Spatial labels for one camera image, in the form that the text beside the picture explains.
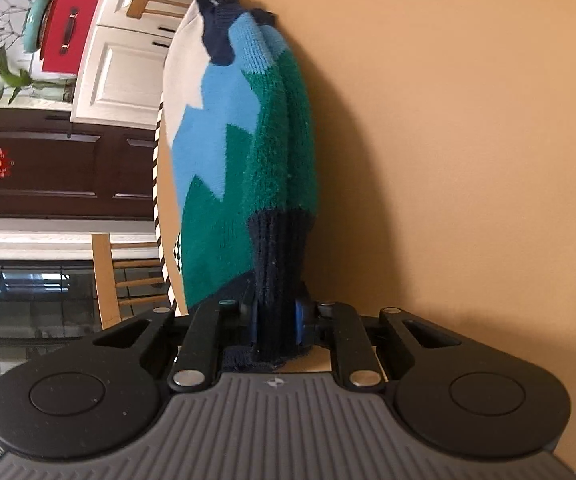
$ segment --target red box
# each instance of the red box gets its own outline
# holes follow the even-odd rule
[[[99,0],[57,0],[44,38],[43,72],[77,74]]]

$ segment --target silver screw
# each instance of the silver screw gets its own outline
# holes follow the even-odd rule
[[[368,388],[381,383],[381,374],[373,370],[355,370],[350,374],[350,382],[360,388]]]
[[[172,380],[179,386],[198,386],[206,377],[199,370],[181,370],[175,373]]]

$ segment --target white cabinet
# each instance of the white cabinet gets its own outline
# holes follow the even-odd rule
[[[153,130],[170,40],[94,27],[79,72],[72,121]]]
[[[101,0],[97,9],[96,24],[138,30],[166,38],[173,36],[180,20],[154,14],[146,14],[139,20],[129,18],[126,12],[131,3],[132,0]]]

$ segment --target suitcase handle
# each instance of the suitcase handle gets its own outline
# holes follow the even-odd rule
[[[65,56],[70,49],[70,41],[72,41],[72,34],[74,33],[74,24],[76,23],[76,17],[79,14],[79,9],[76,7],[71,7],[70,16],[68,18],[68,23],[66,23],[66,31],[63,33],[63,43],[61,44],[61,50],[59,54]]]

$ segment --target dark brown door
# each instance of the dark brown door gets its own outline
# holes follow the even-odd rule
[[[72,124],[69,114],[0,110],[0,216],[152,218],[154,132]]]

